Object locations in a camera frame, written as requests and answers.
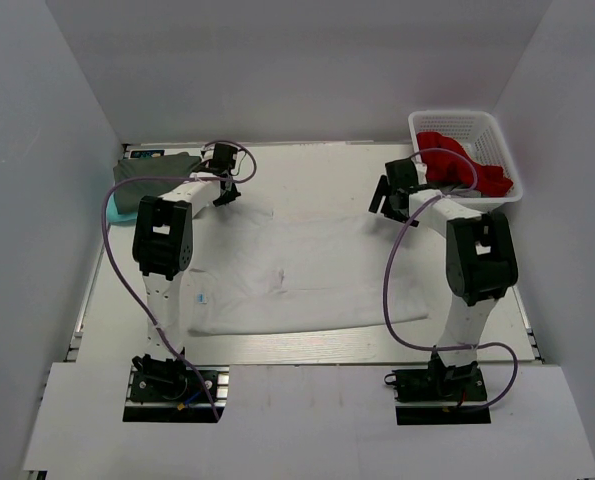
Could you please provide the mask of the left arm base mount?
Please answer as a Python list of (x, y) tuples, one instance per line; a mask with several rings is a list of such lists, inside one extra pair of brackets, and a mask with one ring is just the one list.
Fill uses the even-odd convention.
[(229, 369), (135, 356), (123, 410), (125, 423), (212, 424), (227, 402)]

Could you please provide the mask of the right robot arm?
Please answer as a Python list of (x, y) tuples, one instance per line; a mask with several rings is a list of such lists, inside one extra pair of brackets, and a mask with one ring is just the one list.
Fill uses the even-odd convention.
[(445, 240), (445, 273), (452, 293), (447, 321), (439, 341), (428, 349), (426, 368), (396, 373), (401, 401), (485, 400), (477, 363), (481, 337), (494, 307), (518, 280), (506, 216), (479, 212), (421, 184), (410, 158), (386, 163), (369, 210), (404, 228), (425, 226)]

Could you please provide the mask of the white t-shirt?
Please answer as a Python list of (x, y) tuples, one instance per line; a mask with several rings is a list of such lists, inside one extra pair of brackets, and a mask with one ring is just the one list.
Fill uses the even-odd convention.
[(420, 320), (428, 307), (405, 255), (384, 272), (400, 231), (370, 213), (277, 219), (251, 203), (193, 220), (182, 326), (202, 336), (285, 334)]

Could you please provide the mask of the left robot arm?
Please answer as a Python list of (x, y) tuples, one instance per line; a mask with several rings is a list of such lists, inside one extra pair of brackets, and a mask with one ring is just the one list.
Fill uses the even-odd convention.
[(208, 206), (240, 196), (230, 180), (240, 149), (224, 142), (210, 148), (188, 182), (170, 182), (159, 193), (142, 197), (138, 206), (132, 255), (150, 311), (146, 353), (161, 361), (174, 361), (184, 352), (180, 292), (193, 255), (193, 218)]

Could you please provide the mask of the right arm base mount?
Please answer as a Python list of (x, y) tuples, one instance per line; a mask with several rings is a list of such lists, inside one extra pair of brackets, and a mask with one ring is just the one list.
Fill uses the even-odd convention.
[(398, 426), (457, 426), (491, 423), (488, 394), (480, 369), (473, 377), (438, 387), (428, 369), (398, 369), (384, 377), (394, 390)]

